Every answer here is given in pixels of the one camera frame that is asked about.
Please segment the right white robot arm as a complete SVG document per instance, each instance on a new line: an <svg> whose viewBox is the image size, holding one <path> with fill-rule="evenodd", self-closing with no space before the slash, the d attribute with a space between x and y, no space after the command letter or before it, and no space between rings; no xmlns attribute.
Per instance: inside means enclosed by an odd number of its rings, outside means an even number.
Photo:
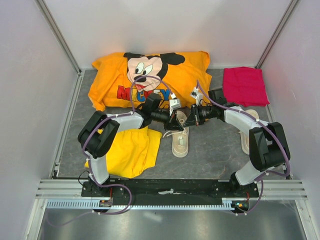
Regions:
<svg viewBox="0 0 320 240"><path fill-rule="evenodd" d="M222 105L211 98L208 99L211 104L201 105L203 97L209 96L200 86L196 86L190 95L196 103L191 106L190 114L183 123L185 128L199 126L208 119L217 118L248 137L249 161L230 177L229 191L233 196L242 196L247 191L247 185L257 182L266 174L283 177L289 174L273 171L290 161L288 143L280 123L260 120L240 106Z"/></svg>

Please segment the beige lace sneaker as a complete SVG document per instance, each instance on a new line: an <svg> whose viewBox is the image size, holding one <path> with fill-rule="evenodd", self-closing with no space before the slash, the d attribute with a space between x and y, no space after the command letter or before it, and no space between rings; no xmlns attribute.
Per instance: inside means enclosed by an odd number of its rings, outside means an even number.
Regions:
<svg viewBox="0 0 320 240"><path fill-rule="evenodd" d="M189 127L172 132L172 153L177 158L184 158L189 152Z"/></svg>

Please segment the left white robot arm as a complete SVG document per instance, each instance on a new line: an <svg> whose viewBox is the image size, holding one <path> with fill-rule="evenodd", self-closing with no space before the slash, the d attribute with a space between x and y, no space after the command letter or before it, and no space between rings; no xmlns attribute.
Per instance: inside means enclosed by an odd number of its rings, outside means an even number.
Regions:
<svg viewBox="0 0 320 240"><path fill-rule="evenodd" d="M173 98L169 100L169 109L160 109L161 98L152 93L144 103L127 113L107 115L96 111L80 131L77 141L88 160L89 178L94 182L92 191L99 197L106 196L110 191L106 154L117 133L142 129L153 121L162 123L165 130L184 130L177 119L177 109L181 107L181 102L174 94L171 96Z"/></svg>

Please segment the white shoelace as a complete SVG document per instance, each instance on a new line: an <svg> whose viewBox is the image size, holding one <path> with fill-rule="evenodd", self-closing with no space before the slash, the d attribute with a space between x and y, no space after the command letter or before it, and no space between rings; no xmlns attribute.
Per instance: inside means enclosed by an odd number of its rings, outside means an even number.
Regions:
<svg viewBox="0 0 320 240"><path fill-rule="evenodd" d="M172 136L172 145L174 147L186 148L189 140L189 127L184 127L183 131L167 131L162 138Z"/></svg>

